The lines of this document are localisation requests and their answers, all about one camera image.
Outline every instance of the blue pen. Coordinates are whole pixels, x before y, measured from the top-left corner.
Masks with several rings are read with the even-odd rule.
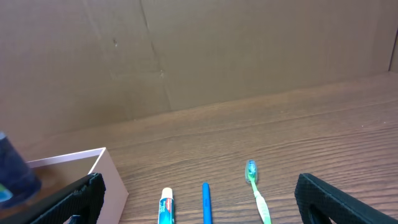
[[[203,224],[212,224],[213,221],[211,220],[211,199],[209,184],[204,182],[201,190],[203,194]]]

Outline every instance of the green toothbrush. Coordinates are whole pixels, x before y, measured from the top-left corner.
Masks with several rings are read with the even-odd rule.
[[[251,184],[253,188],[254,197],[256,198],[257,208],[264,224],[271,224],[271,217],[269,216],[268,206],[266,201],[261,196],[260,192],[257,190],[257,165],[254,160],[249,160],[246,163],[246,169],[244,171],[244,177],[247,183]]]

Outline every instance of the toothbrush head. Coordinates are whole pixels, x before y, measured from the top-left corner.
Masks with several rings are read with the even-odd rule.
[[[248,160],[246,162],[246,168],[244,170],[244,177],[246,182],[250,184],[250,182],[257,182],[257,165],[254,160]]]

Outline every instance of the open box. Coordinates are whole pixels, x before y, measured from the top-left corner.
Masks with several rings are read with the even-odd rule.
[[[39,200],[54,194],[85,175],[97,172],[102,174],[106,187],[104,204],[97,223],[119,223],[129,194],[106,148],[39,159],[27,164],[42,181],[42,188],[32,200],[25,204],[0,211],[0,218],[28,209]]]

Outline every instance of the bottle cap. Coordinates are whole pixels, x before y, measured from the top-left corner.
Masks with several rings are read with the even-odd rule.
[[[173,198],[173,190],[170,187],[166,187],[162,191],[162,198]]]

